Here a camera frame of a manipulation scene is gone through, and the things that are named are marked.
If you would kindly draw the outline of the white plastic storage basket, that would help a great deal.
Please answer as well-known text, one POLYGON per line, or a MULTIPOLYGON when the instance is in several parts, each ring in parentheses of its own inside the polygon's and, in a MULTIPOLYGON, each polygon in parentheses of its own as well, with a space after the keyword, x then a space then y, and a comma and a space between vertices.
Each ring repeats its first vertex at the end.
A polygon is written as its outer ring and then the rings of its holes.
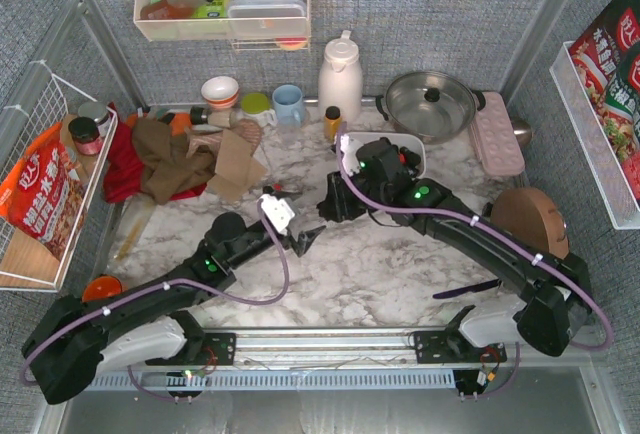
POLYGON ((417 162, 416 167, 417 176, 422 177, 426 174, 425 146, 422 141, 416 136, 405 133, 383 131, 350 131, 346 134, 359 140, 363 144, 363 146, 380 138, 387 138, 390 143, 396 145, 398 149, 406 148, 407 150, 416 154, 419 157, 419 161, 417 162))

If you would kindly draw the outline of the brown cardboard piece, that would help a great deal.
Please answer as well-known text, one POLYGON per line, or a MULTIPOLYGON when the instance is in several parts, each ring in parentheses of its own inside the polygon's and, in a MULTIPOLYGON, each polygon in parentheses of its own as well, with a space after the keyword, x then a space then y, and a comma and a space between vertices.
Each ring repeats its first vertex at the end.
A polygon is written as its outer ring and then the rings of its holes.
POLYGON ((206 190, 228 203, 241 199, 266 174, 267 169, 253 157, 253 146, 230 130, 222 134, 214 176, 206 190))

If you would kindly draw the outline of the brown cloth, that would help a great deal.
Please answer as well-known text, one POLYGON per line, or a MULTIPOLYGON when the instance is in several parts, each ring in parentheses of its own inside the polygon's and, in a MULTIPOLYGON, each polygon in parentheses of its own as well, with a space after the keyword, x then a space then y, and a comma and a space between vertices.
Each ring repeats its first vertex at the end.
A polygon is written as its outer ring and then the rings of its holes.
POLYGON ((132 145, 144 165, 141 191, 159 205, 177 194, 205 185, 214 176, 214 154, 205 149, 188 156, 187 135, 173 136, 167 124, 139 118, 132 129, 132 145))

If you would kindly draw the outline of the orange juice bottle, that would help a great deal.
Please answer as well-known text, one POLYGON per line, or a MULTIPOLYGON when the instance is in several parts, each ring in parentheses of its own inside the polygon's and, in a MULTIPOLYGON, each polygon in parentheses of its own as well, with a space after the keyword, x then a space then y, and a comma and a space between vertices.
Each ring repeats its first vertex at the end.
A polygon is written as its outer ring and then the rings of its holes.
POLYGON ((341 110, 337 106, 327 107, 324 113, 324 135, 329 142, 334 142, 341 122, 341 110))

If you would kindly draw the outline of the clear glass cup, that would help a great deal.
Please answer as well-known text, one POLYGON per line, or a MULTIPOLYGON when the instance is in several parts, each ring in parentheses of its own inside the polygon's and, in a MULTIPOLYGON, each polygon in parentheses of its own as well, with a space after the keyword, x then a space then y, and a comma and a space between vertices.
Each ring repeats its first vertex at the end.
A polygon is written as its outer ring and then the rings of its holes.
POLYGON ((277 134, 283 147, 293 146, 300 138, 301 129, 296 126, 282 125, 277 127, 277 134))

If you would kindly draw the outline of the blue mug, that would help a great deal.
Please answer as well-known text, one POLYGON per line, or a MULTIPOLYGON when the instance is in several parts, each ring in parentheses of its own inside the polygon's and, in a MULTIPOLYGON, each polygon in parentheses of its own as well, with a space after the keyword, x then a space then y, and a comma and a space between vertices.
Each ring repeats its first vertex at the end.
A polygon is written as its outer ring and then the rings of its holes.
POLYGON ((277 87, 272 104, 280 126, 302 127, 307 119, 302 90, 291 84, 277 87))

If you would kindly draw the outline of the black bottle cap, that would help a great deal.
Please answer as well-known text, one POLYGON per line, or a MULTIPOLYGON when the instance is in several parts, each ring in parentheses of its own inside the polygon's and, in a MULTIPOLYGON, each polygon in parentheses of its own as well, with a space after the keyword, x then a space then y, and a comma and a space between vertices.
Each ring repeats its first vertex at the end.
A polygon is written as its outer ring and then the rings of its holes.
POLYGON ((201 106, 192 106, 189 118, 192 125, 203 125, 208 123, 208 111, 201 106))

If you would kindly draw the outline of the orange plate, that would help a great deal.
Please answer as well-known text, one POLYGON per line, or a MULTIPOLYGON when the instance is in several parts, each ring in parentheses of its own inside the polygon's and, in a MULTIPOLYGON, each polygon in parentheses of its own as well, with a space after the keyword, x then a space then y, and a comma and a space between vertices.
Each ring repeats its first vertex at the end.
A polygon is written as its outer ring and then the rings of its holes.
POLYGON ((184 134, 186 130, 190 130, 192 127, 190 114, 188 112, 174 113, 174 117, 169 123, 169 126, 172 136, 184 134))

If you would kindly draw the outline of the green lid cup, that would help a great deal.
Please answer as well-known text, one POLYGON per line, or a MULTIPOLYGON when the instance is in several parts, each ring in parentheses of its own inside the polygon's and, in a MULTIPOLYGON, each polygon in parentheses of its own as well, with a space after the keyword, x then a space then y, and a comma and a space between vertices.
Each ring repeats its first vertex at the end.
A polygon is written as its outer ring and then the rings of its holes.
POLYGON ((244 95, 240 103, 241 116, 258 124, 261 128, 276 126, 277 119, 268 97, 260 92, 244 95))

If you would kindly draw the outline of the steel ladle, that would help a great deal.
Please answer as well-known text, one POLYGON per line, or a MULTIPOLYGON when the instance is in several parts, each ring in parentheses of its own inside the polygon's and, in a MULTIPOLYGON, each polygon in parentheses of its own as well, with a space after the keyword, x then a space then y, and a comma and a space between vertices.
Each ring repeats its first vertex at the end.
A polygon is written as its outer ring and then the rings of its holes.
POLYGON ((511 120, 511 125, 519 147, 524 149, 530 144, 533 138, 532 127, 525 120, 520 118, 513 118, 511 120))

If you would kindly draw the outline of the round wooden cutting board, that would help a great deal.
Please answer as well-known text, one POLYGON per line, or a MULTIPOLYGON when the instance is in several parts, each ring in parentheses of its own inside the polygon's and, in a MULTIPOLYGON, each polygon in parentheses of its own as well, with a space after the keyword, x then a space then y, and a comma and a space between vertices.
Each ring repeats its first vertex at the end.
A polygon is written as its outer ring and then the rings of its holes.
POLYGON ((537 188, 503 191, 493 204, 490 221, 531 247, 562 259, 569 254, 564 218, 551 198, 537 188))

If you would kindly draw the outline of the clear plastic food container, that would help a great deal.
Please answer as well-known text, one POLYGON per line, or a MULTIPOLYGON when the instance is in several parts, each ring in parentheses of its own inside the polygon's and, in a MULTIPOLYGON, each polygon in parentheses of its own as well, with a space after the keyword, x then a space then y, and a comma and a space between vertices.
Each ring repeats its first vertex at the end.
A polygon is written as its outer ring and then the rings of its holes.
POLYGON ((230 0, 226 11, 237 39, 302 37, 307 33, 305 0, 230 0))

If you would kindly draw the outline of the red seasoning packet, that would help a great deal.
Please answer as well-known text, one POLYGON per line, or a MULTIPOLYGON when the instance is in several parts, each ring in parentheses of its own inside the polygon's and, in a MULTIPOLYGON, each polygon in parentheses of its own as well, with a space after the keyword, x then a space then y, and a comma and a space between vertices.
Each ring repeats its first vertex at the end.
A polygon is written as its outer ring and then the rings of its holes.
POLYGON ((639 0, 611 0, 569 47, 596 117, 639 198, 639 0))

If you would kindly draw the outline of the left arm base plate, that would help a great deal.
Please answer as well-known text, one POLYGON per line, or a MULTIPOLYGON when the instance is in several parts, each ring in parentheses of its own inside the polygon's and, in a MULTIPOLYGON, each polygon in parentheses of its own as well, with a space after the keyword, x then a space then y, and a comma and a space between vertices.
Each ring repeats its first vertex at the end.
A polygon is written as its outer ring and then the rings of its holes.
POLYGON ((231 366, 234 363, 237 336, 232 332, 206 332, 201 341, 188 341, 175 356, 155 358, 148 366, 231 366))

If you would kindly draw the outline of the cream wall basket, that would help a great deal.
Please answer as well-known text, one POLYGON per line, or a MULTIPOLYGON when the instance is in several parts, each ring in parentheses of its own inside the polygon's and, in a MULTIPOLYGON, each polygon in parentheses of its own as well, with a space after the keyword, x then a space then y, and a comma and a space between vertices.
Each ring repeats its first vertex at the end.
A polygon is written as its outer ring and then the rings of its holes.
POLYGON ((311 37, 311 0, 134 0, 133 22, 149 41, 290 49, 311 37))

